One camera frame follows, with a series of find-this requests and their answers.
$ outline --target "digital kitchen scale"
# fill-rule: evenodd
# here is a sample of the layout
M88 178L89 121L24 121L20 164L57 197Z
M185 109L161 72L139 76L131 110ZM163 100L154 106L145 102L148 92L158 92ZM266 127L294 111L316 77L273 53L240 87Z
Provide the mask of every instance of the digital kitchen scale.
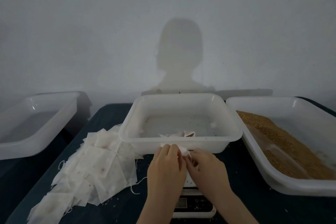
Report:
M196 187L185 187L174 209L173 218L212 218L215 207Z

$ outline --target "table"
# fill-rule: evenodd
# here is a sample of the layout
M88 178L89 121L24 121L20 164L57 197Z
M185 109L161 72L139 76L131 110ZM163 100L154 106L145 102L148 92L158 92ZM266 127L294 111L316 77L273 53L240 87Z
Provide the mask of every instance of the table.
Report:
M5 223L31 188L68 145L61 131L39 154L0 160L0 223Z
M50 184L57 174L58 164L79 148L88 132L102 128L110 129L124 121L132 104L111 104L102 107L78 133L69 146L45 172L6 222L23 224L30 209L40 202L50 191ZM336 223L336 198L289 196L276 192L266 184L249 155L242 140L232 142L216 156L225 163L230 185L234 193L243 201L254 217L262 223ZM153 155L145 155L138 161L137 177L140 181L146 176ZM111 224L135 223L146 200L147 183L144 179L133 186L134 195L126 188L107 203L86 207L75 206L60 221L61 224ZM173 219L171 223L226 223L217 213L209 219Z

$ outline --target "grain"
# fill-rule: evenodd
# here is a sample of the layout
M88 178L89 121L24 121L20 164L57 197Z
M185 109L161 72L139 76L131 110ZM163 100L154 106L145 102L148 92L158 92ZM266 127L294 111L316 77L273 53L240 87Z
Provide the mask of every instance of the grain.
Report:
M335 179L333 170L324 165L308 147L290 135L287 131L276 126L269 118L248 112L237 111L237 113L245 124L258 129L276 146L294 159L306 170L307 175L311 178L318 180ZM293 168L290 163L284 163L268 150L264 151L264 154L272 166L278 171L293 178L304 179L302 174L296 172L295 168Z

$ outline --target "hand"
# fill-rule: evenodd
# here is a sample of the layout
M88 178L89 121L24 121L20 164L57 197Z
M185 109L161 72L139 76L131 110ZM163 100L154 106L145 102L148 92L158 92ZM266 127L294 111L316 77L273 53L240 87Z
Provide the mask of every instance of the hand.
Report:
M215 155L201 149L195 149L191 153L191 159L195 165L198 164L198 170L189 158L184 159L190 176L200 192L217 208L223 196L232 192L224 163Z
M186 177L187 164L178 146L160 147L147 170L147 200L137 223L169 223Z

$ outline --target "empty white tray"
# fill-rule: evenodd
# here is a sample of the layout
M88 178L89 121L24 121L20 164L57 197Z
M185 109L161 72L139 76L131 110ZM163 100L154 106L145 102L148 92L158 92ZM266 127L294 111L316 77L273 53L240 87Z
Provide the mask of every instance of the empty white tray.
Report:
M233 111L244 111L270 118L313 151L322 162L336 169L336 117L295 97L232 97L226 100ZM305 180L288 177L276 170L254 140L237 112L243 127L243 141L268 185L289 195L336 197L336 180Z
M184 130L195 137L166 137ZM161 143L176 143L189 150L201 148L222 152L229 142L241 138L223 99L214 94L158 94L135 100L123 122L119 135L142 154L153 154Z
M0 113L0 160L44 150L77 111L79 93L28 97Z

